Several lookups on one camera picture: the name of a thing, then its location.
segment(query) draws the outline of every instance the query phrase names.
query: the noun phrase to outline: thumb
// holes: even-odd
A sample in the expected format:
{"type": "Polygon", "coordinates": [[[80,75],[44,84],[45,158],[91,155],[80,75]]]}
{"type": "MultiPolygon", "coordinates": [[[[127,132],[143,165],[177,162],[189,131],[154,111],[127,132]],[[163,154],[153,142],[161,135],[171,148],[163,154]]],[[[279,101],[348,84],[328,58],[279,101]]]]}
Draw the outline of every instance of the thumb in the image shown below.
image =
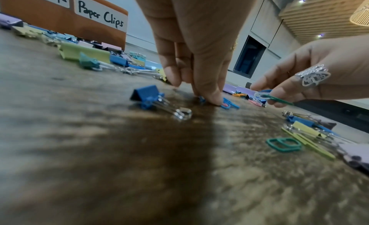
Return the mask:
{"type": "Polygon", "coordinates": [[[194,55],[194,86],[198,93],[208,102],[215,105],[222,105],[223,96],[218,87],[218,79],[223,65],[223,58],[216,56],[204,57],[194,55]]]}
{"type": "Polygon", "coordinates": [[[270,95],[286,99],[300,93],[303,94],[305,90],[326,83],[330,76],[331,74],[324,64],[317,64],[283,81],[270,92],[270,95]]]}

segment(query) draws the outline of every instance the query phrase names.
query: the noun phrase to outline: light fixture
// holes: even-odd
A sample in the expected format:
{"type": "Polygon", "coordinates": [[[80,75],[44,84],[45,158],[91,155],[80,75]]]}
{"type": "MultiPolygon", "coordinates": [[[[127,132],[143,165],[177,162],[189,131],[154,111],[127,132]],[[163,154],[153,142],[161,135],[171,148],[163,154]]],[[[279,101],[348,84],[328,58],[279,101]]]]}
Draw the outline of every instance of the light fixture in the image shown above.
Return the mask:
{"type": "Polygon", "coordinates": [[[350,17],[351,23],[369,26],[369,0],[365,0],[350,17]]]}

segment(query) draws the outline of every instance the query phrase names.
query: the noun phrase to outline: wall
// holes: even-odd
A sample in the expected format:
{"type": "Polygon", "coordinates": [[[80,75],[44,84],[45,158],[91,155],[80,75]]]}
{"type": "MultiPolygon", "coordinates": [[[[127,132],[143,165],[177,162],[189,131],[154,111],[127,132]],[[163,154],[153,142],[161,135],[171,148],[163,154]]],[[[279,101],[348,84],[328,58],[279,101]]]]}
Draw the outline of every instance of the wall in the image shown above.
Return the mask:
{"type": "Polygon", "coordinates": [[[266,71],[273,67],[281,58],[298,49],[301,45],[293,34],[282,23],[278,14],[280,6],[285,0],[257,0],[254,9],[243,25],[238,36],[238,45],[234,50],[229,70],[233,70],[243,45],[248,36],[253,37],[267,49],[260,59],[251,78],[228,72],[226,81],[228,83],[244,87],[246,83],[258,80],[266,71]]]}
{"type": "Polygon", "coordinates": [[[151,27],[136,0],[107,0],[128,11],[128,30],[126,42],[155,51],[155,40],[151,27]]]}

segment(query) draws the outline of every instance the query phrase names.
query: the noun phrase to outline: ring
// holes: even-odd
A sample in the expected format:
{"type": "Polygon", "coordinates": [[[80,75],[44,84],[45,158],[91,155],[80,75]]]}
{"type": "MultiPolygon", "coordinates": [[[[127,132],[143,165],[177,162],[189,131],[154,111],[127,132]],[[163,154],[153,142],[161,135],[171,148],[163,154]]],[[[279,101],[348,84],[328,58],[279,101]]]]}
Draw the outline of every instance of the ring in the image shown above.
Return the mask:
{"type": "Polygon", "coordinates": [[[302,85],[307,87],[312,84],[317,86],[321,81],[329,78],[331,74],[328,72],[328,69],[324,67],[324,65],[317,65],[296,73],[295,76],[302,79],[302,85]]]}

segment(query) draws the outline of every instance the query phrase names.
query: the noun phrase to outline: green paper clip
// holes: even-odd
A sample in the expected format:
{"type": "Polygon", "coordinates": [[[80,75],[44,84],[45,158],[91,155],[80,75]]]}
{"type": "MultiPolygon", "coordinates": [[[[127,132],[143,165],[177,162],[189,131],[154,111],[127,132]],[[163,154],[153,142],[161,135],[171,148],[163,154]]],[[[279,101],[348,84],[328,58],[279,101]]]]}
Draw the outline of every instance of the green paper clip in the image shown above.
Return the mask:
{"type": "Polygon", "coordinates": [[[60,55],[66,60],[79,61],[80,54],[84,53],[90,58],[95,58],[98,61],[110,63],[110,52],[95,48],[87,48],[68,42],[61,42],[58,45],[60,55]]]}
{"type": "Polygon", "coordinates": [[[291,102],[288,102],[288,101],[285,101],[285,100],[282,100],[280,98],[277,98],[277,97],[274,97],[274,96],[271,96],[271,95],[260,95],[262,98],[270,98],[271,100],[274,100],[276,102],[279,102],[279,103],[282,103],[282,104],[288,104],[288,105],[294,105],[293,103],[291,102]]]}
{"type": "Polygon", "coordinates": [[[290,137],[280,137],[266,140],[266,143],[273,149],[279,152],[292,152],[301,150],[301,143],[296,139],[290,137]]]}
{"type": "Polygon", "coordinates": [[[90,58],[84,53],[80,53],[80,66],[84,69],[91,69],[94,71],[102,71],[103,69],[100,68],[100,63],[98,60],[94,58],[90,58]]]}

